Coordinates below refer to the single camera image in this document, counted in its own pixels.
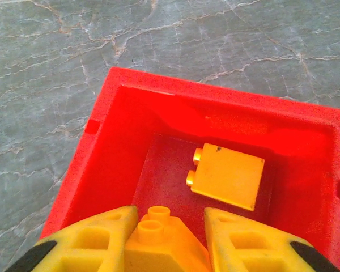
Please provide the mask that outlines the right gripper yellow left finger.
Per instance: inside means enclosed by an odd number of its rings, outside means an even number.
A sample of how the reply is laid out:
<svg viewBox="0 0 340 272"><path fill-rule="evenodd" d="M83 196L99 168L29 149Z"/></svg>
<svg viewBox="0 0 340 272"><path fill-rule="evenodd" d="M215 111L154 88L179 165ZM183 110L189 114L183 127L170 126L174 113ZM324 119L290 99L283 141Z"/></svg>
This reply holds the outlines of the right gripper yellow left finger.
<svg viewBox="0 0 340 272"><path fill-rule="evenodd" d="M125 272L124 247L137 223L135 206L85 218L39 240L5 272Z"/></svg>

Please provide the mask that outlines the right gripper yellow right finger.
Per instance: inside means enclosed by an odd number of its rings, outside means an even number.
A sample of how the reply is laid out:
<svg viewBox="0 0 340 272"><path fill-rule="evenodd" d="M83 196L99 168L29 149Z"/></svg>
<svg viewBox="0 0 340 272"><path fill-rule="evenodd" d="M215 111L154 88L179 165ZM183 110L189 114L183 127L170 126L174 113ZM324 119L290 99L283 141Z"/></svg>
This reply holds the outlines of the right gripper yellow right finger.
<svg viewBox="0 0 340 272"><path fill-rule="evenodd" d="M306 240L249 218L207 207L213 272L340 272Z"/></svg>

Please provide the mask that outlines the yellow sloped lego brick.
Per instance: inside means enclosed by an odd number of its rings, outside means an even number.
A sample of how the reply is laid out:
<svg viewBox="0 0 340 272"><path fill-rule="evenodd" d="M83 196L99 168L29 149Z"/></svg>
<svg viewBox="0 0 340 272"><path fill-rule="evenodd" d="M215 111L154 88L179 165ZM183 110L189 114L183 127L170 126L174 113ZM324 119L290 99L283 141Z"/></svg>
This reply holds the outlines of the yellow sloped lego brick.
<svg viewBox="0 0 340 272"><path fill-rule="evenodd" d="M153 206L124 249L125 272L211 272L207 249L165 206Z"/></svg>

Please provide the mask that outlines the yellow square lego brick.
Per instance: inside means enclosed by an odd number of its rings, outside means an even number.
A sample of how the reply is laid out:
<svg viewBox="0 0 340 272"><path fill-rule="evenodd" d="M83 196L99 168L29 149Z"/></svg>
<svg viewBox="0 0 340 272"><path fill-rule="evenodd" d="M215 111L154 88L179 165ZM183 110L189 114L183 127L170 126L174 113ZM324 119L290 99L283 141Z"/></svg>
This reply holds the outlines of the yellow square lego brick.
<svg viewBox="0 0 340 272"><path fill-rule="evenodd" d="M254 211L265 159L211 143L196 148L195 170L186 184L193 193Z"/></svg>

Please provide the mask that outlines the red three-compartment bin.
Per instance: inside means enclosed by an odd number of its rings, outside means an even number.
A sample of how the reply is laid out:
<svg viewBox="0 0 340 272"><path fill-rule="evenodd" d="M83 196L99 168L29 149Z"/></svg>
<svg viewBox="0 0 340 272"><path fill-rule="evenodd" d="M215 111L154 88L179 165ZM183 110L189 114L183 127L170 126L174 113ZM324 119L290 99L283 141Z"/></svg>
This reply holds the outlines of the red three-compartment bin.
<svg viewBox="0 0 340 272"><path fill-rule="evenodd" d="M253 211L193 193L196 148L265 165ZM205 242L215 207L309 241L340 269L340 109L110 69L42 231L134 205L167 206Z"/></svg>

